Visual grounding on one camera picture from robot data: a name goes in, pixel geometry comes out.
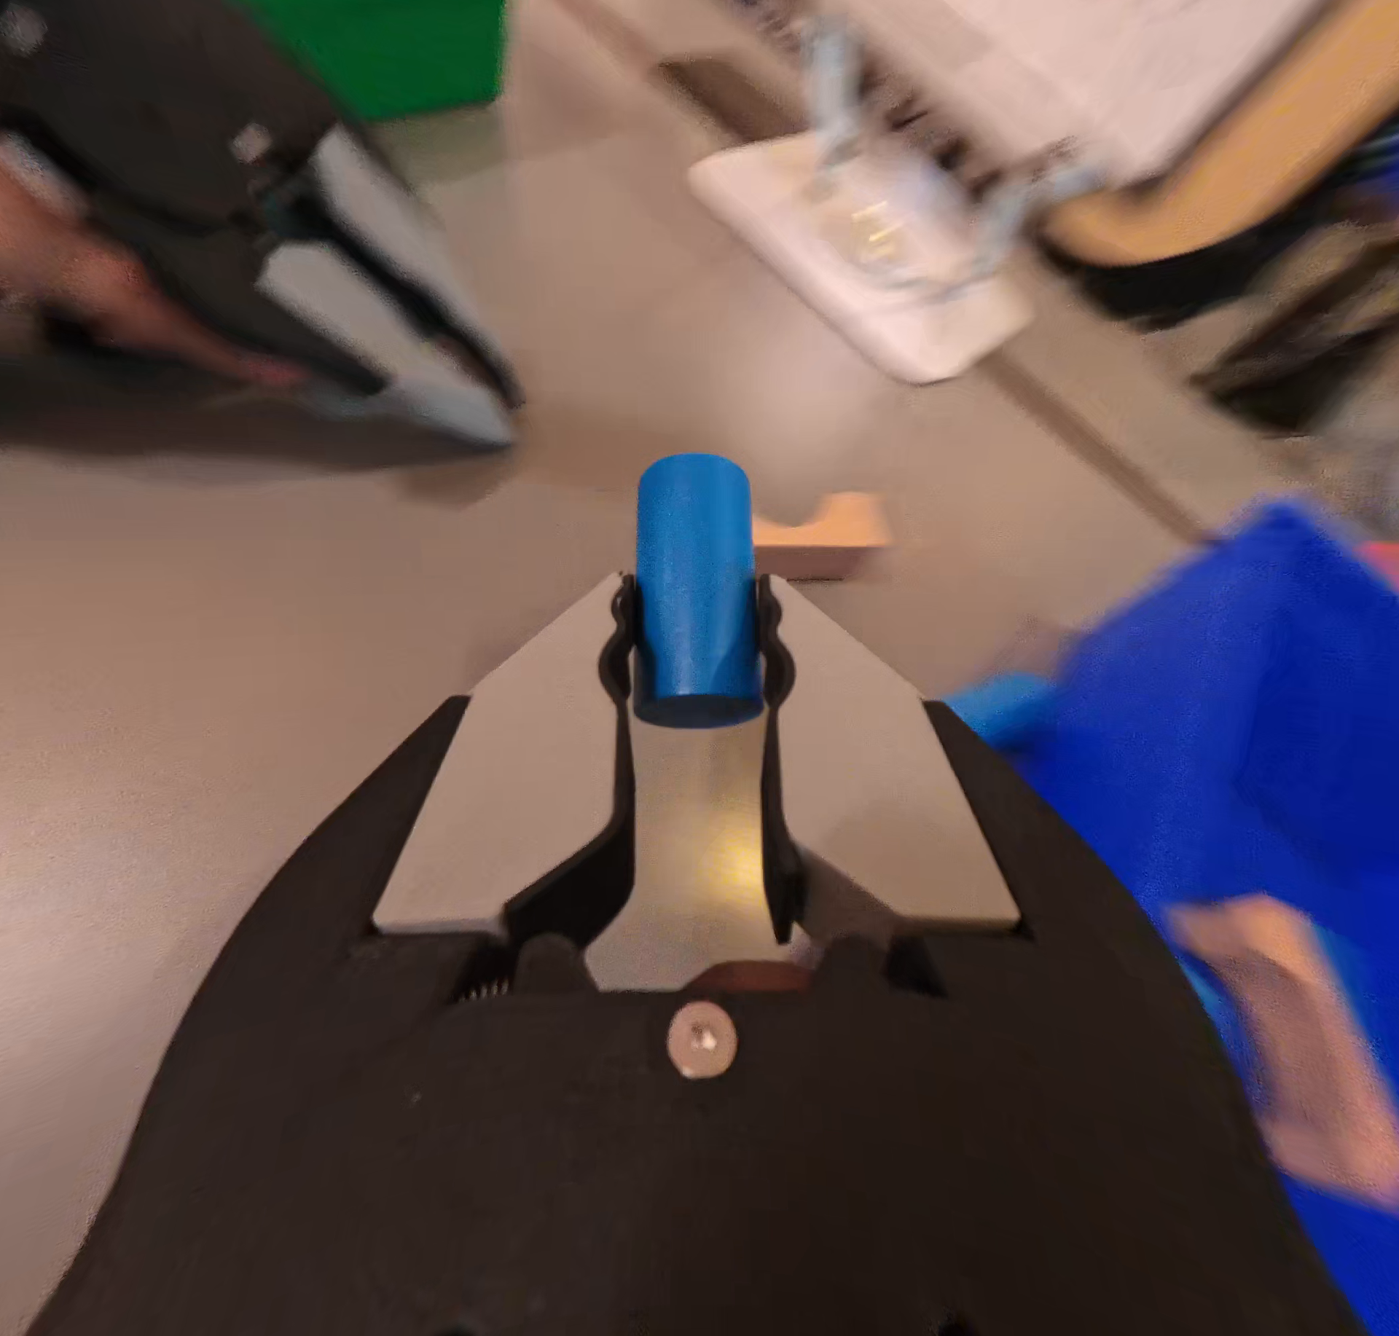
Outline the person's left hand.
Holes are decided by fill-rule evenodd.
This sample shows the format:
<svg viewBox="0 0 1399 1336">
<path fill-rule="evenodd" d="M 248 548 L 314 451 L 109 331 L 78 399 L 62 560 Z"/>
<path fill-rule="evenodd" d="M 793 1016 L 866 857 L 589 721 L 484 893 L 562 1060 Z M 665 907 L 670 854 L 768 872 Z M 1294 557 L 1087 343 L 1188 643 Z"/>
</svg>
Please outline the person's left hand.
<svg viewBox="0 0 1399 1336">
<path fill-rule="evenodd" d="M 1 282 L 16 295 L 87 328 L 101 345 L 189 365 L 240 384 L 289 388 L 306 371 L 220 339 L 170 301 L 140 261 L 81 217 L 1 170 Z"/>
</svg>

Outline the green plastic bin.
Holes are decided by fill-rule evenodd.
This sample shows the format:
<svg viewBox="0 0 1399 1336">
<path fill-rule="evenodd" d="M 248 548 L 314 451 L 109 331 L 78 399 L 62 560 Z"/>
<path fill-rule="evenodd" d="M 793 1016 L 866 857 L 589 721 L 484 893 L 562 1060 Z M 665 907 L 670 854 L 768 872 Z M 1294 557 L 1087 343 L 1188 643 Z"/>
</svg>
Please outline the green plastic bin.
<svg viewBox="0 0 1399 1336">
<path fill-rule="evenodd" d="M 362 120 L 493 103 L 509 0 L 236 0 Z"/>
</svg>

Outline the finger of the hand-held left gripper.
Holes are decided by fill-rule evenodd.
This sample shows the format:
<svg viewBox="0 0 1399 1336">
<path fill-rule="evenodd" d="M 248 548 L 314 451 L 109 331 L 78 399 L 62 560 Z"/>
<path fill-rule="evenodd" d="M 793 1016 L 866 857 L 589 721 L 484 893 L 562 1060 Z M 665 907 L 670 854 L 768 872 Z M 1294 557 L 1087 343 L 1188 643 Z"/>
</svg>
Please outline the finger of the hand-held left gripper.
<svg viewBox="0 0 1399 1336">
<path fill-rule="evenodd" d="M 415 410 L 521 409 L 515 367 L 464 292 L 439 223 L 343 125 L 309 156 L 309 234 L 368 281 L 421 362 L 437 360 L 457 393 L 473 396 L 471 404 L 418 398 Z"/>
<path fill-rule="evenodd" d="M 515 428 L 498 392 L 415 334 L 340 253 L 283 243 L 265 259 L 258 290 L 379 378 L 342 410 L 411 423 L 479 451 L 514 445 Z"/>
</svg>

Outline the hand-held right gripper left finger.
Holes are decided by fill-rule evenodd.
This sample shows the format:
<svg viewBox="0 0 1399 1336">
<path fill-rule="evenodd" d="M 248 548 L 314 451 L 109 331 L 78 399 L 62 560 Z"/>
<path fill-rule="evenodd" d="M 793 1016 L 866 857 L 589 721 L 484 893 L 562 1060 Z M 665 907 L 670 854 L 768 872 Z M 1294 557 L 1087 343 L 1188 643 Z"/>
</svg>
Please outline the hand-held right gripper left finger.
<svg viewBox="0 0 1399 1336">
<path fill-rule="evenodd" d="M 607 576 L 487 674 L 373 913 L 386 935 L 559 935 L 585 949 L 635 885 L 635 584 Z"/>
</svg>

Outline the printed instruction sheet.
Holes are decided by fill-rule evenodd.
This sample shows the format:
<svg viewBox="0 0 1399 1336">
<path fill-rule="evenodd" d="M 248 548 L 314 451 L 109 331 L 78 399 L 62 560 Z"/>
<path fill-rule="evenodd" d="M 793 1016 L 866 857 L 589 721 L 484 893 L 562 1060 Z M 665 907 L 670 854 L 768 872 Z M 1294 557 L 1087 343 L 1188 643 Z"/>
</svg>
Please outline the printed instruction sheet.
<svg viewBox="0 0 1399 1336">
<path fill-rule="evenodd" d="M 1158 176 L 1335 0 L 815 0 L 1010 158 L 1071 145 L 1110 186 Z"/>
</svg>

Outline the blue plastic bin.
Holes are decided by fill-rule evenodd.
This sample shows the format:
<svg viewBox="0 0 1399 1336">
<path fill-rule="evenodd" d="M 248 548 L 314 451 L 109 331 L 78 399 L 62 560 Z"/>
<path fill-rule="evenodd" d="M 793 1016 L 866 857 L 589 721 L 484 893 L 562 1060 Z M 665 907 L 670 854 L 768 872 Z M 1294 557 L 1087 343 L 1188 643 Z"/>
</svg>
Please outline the blue plastic bin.
<svg viewBox="0 0 1399 1336">
<path fill-rule="evenodd" d="M 852 1209 L 743 1269 L 745 1319 L 817 1278 L 793 1333 L 1396 1333 L 1396 1214 L 1269 1160 L 1232 1044 L 1262 1041 L 1171 908 L 1263 894 L 1319 929 L 1396 1099 L 1396 588 L 1310 512 L 1265 506 L 1082 637 L 1023 765 L 963 702 L 915 729 L 1019 925 L 898 929 L 845 994 L 740 1002 L 773 1063 L 721 1086 L 767 1181 L 796 1145 Z"/>
</svg>

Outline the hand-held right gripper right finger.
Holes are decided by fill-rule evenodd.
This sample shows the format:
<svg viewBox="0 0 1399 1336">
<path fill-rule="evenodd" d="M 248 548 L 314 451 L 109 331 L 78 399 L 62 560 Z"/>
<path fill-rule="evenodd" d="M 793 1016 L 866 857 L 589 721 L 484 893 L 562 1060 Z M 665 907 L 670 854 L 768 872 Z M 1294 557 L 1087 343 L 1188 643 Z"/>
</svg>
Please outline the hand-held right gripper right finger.
<svg viewBox="0 0 1399 1336">
<path fill-rule="evenodd" d="M 776 939 L 1007 932 L 1021 910 L 918 690 L 762 576 L 763 891 Z"/>
</svg>

